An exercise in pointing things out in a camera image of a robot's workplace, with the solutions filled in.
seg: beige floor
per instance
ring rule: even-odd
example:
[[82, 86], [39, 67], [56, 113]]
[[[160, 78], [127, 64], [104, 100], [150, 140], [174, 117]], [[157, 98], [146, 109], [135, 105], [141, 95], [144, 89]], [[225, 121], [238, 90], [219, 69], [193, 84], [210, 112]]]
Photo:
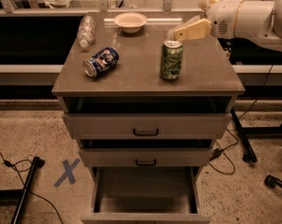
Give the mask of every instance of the beige floor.
[[[237, 114], [247, 110], [252, 101], [238, 101]], [[63, 223], [81, 223], [80, 217], [89, 213], [93, 181], [82, 161], [73, 170], [76, 183], [68, 179], [59, 186], [55, 182], [64, 173], [63, 161], [69, 164], [79, 159], [78, 145], [69, 136], [62, 120], [63, 111], [57, 101], [0, 101], [0, 151], [11, 162], [39, 156], [46, 163], [36, 173], [33, 192], [49, 199], [59, 211]], [[273, 126], [282, 122], [282, 101], [258, 101], [242, 119], [246, 126]], [[233, 122], [229, 127], [238, 136]], [[242, 161], [241, 144], [226, 151], [235, 165], [233, 175], [217, 173], [206, 166], [198, 181], [201, 212], [211, 217], [215, 224], [282, 224], [282, 189], [269, 189], [263, 181], [267, 175], [282, 180], [282, 137], [252, 137], [250, 142], [258, 157], [255, 164]], [[234, 143], [226, 132], [219, 140], [222, 147]], [[224, 172], [231, 172], [232, 165], [219, 157], [211, 163]], [[19, 169], [27, 168], [27, 163]], [[21, 189], [22, 183], [0, 157], [0, 189]], [[0, 207], [0, 224], [10, 223], [14, 206]], [[22, 223], [61, 223], [52, 206], [30, 195]]]

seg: can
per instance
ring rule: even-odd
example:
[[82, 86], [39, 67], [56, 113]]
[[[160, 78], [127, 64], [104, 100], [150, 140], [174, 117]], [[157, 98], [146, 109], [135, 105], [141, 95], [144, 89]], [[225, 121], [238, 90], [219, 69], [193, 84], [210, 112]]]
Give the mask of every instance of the can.
[[98, 51], [89, 60], [83, 62], [85, 73], [89, 77], [97, 77], [100, 73], [114, 66], [120, 59], [119, 53], [113, 47]]
[[183, 46], [180, 41], [164, 40], [161, 54], [160, 77], [171, 80], [179, 76]]

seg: cabinet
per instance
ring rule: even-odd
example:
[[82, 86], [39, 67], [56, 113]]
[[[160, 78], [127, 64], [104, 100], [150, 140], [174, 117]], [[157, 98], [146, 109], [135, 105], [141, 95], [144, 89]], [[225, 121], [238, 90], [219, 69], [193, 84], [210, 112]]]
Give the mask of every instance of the cabinet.
[[[148, 23], [133, 35], [113, 23], [118, 12], [92, 14], [95, 43], [88, 50], [74, 43], [52, 90], [94, 180], [91, 212], [82, 221], [208, 223], [196, 179], [244, 87], [211, 36], [184, 42], [179, 79], [162, 80], [166, 32], [196, 14], [142, 13]], [[87, 77], [82, 62], [104, 46], [118, 50], [118, 64]]]

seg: white bowl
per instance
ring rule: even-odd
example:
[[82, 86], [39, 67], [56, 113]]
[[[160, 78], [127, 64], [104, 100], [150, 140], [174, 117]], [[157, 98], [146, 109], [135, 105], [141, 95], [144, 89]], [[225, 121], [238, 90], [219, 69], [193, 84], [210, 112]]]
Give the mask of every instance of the white bowl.
[[140, 13], [126, 12], [114, 18], [114, 22], [121, 27], [125, 33], [136, 33], [148, 21], [148, 18]]

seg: floor marking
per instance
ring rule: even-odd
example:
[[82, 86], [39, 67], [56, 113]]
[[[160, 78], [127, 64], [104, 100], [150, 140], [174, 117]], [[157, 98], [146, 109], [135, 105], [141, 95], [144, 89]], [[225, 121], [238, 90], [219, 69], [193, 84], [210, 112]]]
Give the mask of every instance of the floor marking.
[[76, 159], [71, 165], [69, 165], [68, 160], [63, 161], [63, 166], [65, 169], [64, 174], [57, 180], [57, 182], [54, 184], [54, 186], [56, 188], [58, 188], [64, 181], [65, 179], [68, 177], [68, 180], [70, 182], [71, 185], [73, 185], [74, 183], [76, 183], [76, 179], [73, 175], [73, 170], [74, 168], [77, 166], [77, 164], [80, 162], [80, 159]]

